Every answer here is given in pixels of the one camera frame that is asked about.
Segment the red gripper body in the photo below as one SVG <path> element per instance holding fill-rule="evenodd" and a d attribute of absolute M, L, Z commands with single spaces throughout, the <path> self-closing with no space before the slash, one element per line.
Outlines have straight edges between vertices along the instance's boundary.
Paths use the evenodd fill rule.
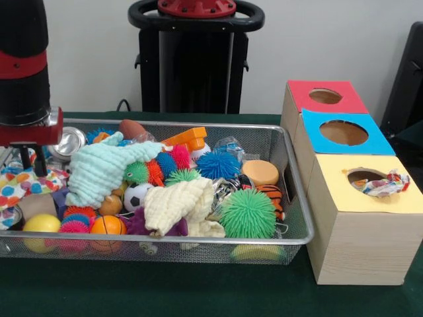
<path fill-rule="evenodd" d="M 50 115 L 33 125 L 1 126 L 1 146 L 57 145 L 63 133 L 63 111 L 53 107 Z"/>

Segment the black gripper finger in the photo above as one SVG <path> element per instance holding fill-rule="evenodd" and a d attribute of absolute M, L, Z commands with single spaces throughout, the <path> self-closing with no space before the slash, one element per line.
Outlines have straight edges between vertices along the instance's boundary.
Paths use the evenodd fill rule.
<path fill-rule="evenodd" d="M 44 156 L 44 152 L 42 150 L 42 146 L 35 145 L 34 151 L 36 154 L 36 159 L 34 161 L 34 171 L 37 177 L 45 177 L 48 174 L 47 167 L 46 167 L 46 159 Z"/>
<path fill-rule="evenodd" d="M 20 146 L 19 147 L 19 152 L 20 152 L 20 159 L 22 161 L 22 168 L 23 170 L 27 170 L 28 168 L 32 167 L 32 163 L 30 160 L 30 155 L 28 152 L 28 148 L 26 146 Z"/>

